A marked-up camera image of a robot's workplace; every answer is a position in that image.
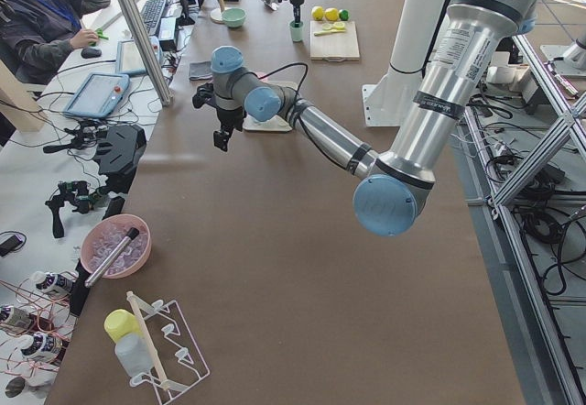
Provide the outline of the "third robot base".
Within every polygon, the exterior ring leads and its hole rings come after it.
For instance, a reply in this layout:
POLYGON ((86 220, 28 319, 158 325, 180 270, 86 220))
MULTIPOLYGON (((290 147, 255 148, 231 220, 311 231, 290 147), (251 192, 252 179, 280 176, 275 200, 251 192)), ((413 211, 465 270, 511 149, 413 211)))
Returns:
POLYGON ((564 76, 585 77, 585 34, 570 45, 541 45, 540 50, 551 61, 555 71, 564 76))

